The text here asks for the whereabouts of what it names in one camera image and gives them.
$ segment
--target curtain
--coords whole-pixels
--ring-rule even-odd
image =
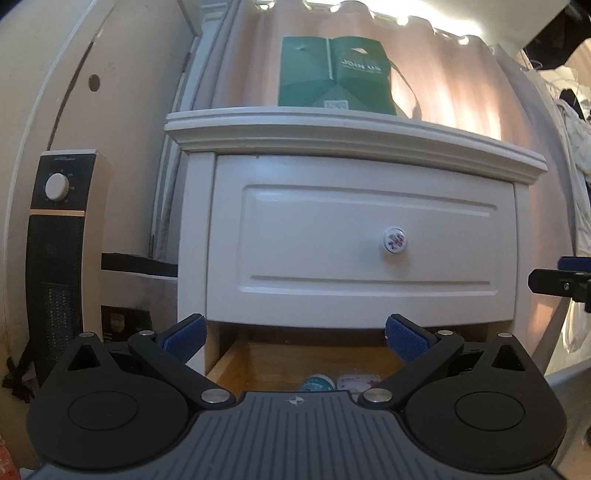
[[[565,63],[577,71],[577,82],[591,87],[591,40],[585,40]]]
[[[548,172],[530,186],[532,207],[532,243],[534,268],[556,268],[564,255],[572,255],[576,237],[573,179],[568,155],[568,138],[564,124],[546,84],[535,70],[524,71],[497,48],[495,57],[511,83],[538,139],[536,150],[545,158]],[[532,295],[530,321],[514,331],[529,353],[533,353],[559,309],[560,298]],[[555,321],[562,322],[560,311]]]
[[[429,22],[408,24],[373,17],[354,1],[336,12],[301,0],[278,0],[266,11],[242,0],[225,47],[212,107],[276,105],[282,38],[360,36],[381,42],[388,58],[409,82],[422,120],[486,135],[525,148],[534,146],[527,119],[494,56],[477,37],[435,32]],[[404,86],[392,86],[403,109],[414,102]]]

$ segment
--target light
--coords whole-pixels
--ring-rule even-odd
[[[258,10],[266,12],[275,6],[275,0],[255,0],[254,4]]]
[[[301,0],[306,7],[313,5],[336,5],[341,0]],[[465,35],[482,36],[482,28],[470,19],[443,15],[433,8],[426,0],[359,0],[367,5],[371,12],[396,18],[398,25],[406,25],[408,17],[419,17],[427,20],[433,28],[449,32],[456,37]]]

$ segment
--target black strap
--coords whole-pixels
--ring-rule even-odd
[[[15,365],[12,358],[8,357],[8,360],[6,360],[8,375],[2,380],[2,386],[4,388],[12,388],[12,395],[19,398],[24,403],[30,403],[31,399],[35,398],[31,389],[22,383],[22,376],[27,373],[32,362],[33,348],[31,347],[31,341],[29,340],[22,352],[18,365]]]
[[[577,99],[577,96],[574,94],[572,88],[562,90],[562,92],[560,92],[560,99],[568,103],[571,106],[571,108],[575,112],[577,112],[577,115],[581,120],[585,120],[579,100]]]
[[[176,277],[178,274],[178,265],[130,254],[103,253],[100,267],[102,270],[142,273],[159,277]]]

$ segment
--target white fabric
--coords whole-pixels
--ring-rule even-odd
[[[591,127],[583,122],[577,113],[563,100],[555,100],[563,117],[569,142],[567,152],[573,198],[575,204],[577,257],[591,257],[591,206],[585,179],[591,180]],[[571,301],[562,328],[564,348],[568,353],[576,352],[583,345],[591,331],[591,315],[584,310],[583,303]]]
[[[551,83],[561,92],[565,89],[571,89],[577,97],[583,113],[589,114],[589,105],[591,102],[591,88],[579,83],[579,72],[570,67],[561,66],[555,70],[544,70],[540,72],[542,78]]]

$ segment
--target drawer front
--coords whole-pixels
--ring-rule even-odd
[[[384,232],[406,235],[392,254]],[[219,157],[207,316],[379,328],[510,320],[513,186],[430,168],[315,157]]]

